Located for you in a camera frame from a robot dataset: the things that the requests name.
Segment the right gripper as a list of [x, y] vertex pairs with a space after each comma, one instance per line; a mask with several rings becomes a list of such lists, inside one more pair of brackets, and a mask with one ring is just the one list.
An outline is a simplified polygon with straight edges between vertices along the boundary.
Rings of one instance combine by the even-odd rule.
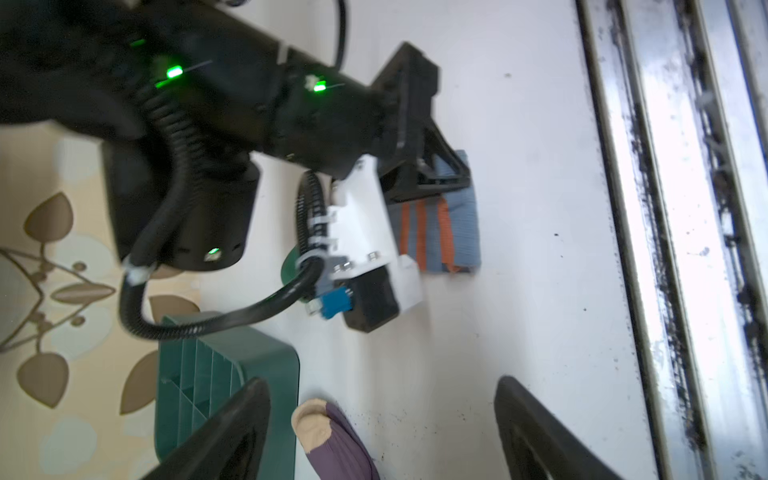
[[368, 152], [385, 202], [405, 203], [465, 189], [471, 171], [432, 118], [439, 67], [403, 42], [363, 88], [373, 121]]

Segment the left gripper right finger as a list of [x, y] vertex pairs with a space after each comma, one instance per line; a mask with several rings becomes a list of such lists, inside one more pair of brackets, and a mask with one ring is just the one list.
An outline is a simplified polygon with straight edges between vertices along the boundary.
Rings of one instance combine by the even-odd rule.
[[517, 379], [499, 379], [494, 413], [513, 479], [617, 479]]

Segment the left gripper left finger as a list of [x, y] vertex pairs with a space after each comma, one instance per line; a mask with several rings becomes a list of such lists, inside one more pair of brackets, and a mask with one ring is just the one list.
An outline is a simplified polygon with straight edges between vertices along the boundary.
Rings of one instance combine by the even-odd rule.
[[252, 479], [258, 476], [271, 413], [266, 381], [249, 380], [148, 479]]

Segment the blue orange striped sock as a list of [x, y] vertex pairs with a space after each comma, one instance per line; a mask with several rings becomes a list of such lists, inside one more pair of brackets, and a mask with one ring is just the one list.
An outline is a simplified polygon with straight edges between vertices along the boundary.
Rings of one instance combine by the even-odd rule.
[[[323, 226], [308, 221], [327, 212], [331, 187], [319, 178], [303, 174], [295, 200], [296, 246], [281, 266], [280, 277], [288, 284], [314, 257], [326, 269], [326, 249], [313, 235], [323, 235]], [[388, 204], [389, 218], [401, 254], [413, 258], [419, 273], [471, 273], [481, 265], [480, 234], [476, 197], [472, 186], [437, 197]]]

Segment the green divided plastic tray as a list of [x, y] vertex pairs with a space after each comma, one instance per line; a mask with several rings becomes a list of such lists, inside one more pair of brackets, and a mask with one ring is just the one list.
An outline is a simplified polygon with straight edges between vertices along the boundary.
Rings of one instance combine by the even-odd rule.
[[252, 378], [266, 381], [271, 404], [258, 477], [292, 479], [296, 437], [291, 416], [298, 405], [299, 357], [291, 345], [248, 326], [158, 345], [158, 459], [165, 460]]

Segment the purple sock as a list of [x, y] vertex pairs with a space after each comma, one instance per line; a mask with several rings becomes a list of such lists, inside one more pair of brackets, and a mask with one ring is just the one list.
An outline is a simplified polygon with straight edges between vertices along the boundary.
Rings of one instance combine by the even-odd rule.
[[305, 401], [293, 412], [291, 425], [320, 479], [380, 479], [372, 456], [334, 403], [317, 398]]

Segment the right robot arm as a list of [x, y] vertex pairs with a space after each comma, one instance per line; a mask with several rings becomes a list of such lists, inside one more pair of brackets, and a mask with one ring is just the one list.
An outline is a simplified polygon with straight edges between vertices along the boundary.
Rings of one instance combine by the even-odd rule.
[[[123, 264], [119, 317], [173, 341], [267, 320], [331, 282], [320, 176], [374, 159], [381, 205], [468, 188], [471, 172], [431, 115], [438, 67], [411, 44], [365, 86], [230, 15], [230, 1], [5, 1], [1, 121], [56, 122], [100, 139]], [[186, 325], [146, 319], [161, 265], [216, 271], [240, 260], [259, 152], [303, 168], [296, 274], [253, 305]]]

